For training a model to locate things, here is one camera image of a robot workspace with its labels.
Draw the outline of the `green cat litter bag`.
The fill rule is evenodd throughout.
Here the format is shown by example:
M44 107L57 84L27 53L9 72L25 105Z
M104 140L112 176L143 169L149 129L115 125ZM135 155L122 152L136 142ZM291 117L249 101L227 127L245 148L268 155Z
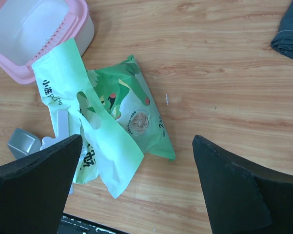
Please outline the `green cat litter bag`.
M113 198L128 187L145 154L174 160L163 119L133 55L121 63L86 70L74 39L32 64L41 101L59 133L59 111L68 131L83 139L73 182L100 177Z

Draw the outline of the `white plastic bag clip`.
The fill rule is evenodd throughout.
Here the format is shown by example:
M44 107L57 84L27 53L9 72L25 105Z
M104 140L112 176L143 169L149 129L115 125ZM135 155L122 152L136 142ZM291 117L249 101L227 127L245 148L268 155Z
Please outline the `white plastic bag clip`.
M57 111L57 136L44 137L40 148L40 159L37 171L45 173L45 194L66 201L73 191L73 177L78 164L79 148L74 143L80 141L79 136L69 136L69 113Z

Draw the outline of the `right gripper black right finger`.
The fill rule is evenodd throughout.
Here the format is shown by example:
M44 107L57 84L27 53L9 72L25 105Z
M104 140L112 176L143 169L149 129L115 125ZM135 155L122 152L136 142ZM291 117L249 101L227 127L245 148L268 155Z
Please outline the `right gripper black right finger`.
M192 146L214 234L293 234L293 175L202 136L195 136Z

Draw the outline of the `grey metal scoop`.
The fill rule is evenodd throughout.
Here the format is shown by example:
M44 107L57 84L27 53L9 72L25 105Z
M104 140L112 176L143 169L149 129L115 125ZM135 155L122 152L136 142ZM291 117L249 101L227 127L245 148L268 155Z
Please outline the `grey metal scoop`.
M16 128L7 142L7 146L16 160L40 151L40 139L20 128Z

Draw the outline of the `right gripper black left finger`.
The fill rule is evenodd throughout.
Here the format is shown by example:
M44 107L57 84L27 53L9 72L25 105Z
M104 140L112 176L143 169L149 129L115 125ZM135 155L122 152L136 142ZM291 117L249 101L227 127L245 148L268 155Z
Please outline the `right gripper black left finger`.
M81 135L0 166L0 234L55 234L82 149Z

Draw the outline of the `pink litter box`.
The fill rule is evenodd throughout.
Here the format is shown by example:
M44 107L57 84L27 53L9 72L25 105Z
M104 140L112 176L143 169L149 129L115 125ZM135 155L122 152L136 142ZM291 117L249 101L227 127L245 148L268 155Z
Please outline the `pink litter box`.
M95 34L84 0L0 0L0 67L15 82L35 81L32 63L74 38L80 54Z

